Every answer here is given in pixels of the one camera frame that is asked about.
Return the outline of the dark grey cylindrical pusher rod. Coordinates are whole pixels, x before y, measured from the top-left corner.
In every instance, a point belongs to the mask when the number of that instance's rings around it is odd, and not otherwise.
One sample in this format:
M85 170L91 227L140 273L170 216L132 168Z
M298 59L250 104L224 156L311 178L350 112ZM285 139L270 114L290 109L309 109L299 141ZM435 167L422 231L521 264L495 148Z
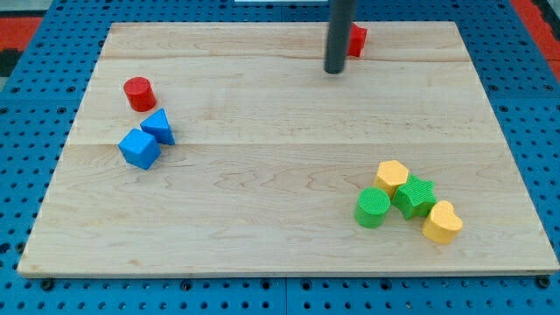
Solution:
M331 1L324 58L324 71L327 74L341 74L344 71L356 8L356 0Z

